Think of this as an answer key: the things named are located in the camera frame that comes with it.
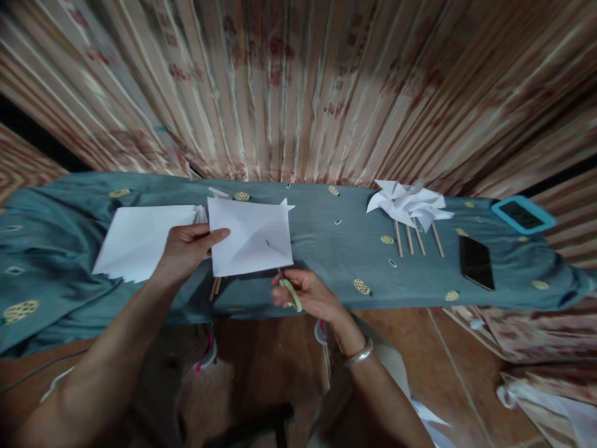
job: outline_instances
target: hand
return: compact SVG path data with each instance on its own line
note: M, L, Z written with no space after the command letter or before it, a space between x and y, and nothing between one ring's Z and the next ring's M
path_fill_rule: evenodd
M172 227L154 276L168 281L186 281L208 250L228 235L230 230L227 228L210 233L209 224Z
M290 292L285 287L278 286L281 275L278 274L272 285L274 305L288 308L289 303L294 303ZM333 322L348 315L348 312L334 294L323 284L313 271L301 269L286 269L284 278L292 283L303 308L309 314L326 322Z

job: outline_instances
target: table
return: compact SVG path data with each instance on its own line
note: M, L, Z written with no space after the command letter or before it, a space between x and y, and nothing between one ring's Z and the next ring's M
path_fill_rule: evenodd
M19 275L3 274L0 307L37 301L37 309L11 325L0 326L0 353L21 356L75 339L96 337L141 284L91 275L95 258L118 207L206 205L214 187L250 201L296 207L289 212L295 266L314 270L349 309L388 309L454 305L506 309L560 310L595 288L595 273L574 268L541 235L522 237L489 209L489 198L447 198L451 220L437 221L445 258L433 232L422 233L421 254L412 232L414 255L404 257L394 221L381 209L365 213L375 190L328 185L192 180L131 173L72 174L45 187L17 191L0 218L0 273L17 266ZM128 190L111 197L116 190ZM460 274L459 236L466 232L491 252L496 290L485 291ZM393 267L388 260L397 265ZM295 314L272 306L274 271L223 279L214 302L211 263L204 262L178 293L166 323L198 324L234 317L263 319ZM354 286L359 279L370 295ZM457 296L448 295L457 292Z

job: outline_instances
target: scissor handle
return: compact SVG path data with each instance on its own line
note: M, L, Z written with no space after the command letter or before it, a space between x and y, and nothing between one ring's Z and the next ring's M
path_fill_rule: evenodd
M290 295L292 296L292 299L294 300L294 303L291 303L290 306L294 307L297 310L297 312L303 311L303 304L300 302L300 299L299 299L296 291L294 290L292 283L290 283L288 280L283 278L283 279L280 279L280 283L278 283L278 286L285 287L290 292Z

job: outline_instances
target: smartphone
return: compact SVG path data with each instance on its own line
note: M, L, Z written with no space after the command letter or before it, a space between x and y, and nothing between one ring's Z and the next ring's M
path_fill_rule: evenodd
M464 278L488 291L495 291L491 258L486 245L467 236L460 237L460 268Z

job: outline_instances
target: forearm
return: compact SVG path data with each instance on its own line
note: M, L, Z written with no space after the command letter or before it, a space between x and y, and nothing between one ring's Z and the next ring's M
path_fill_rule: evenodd
M137 291L19 431L23 446L87 446L118 420L180 285L157 276Z
M330 324L344 356L351 357L364 348L366 339L348 312ZM366 418L367 421L373 422L399 446L433 446L408 397L374 353L349 367L349 371L364 414L371 417Z

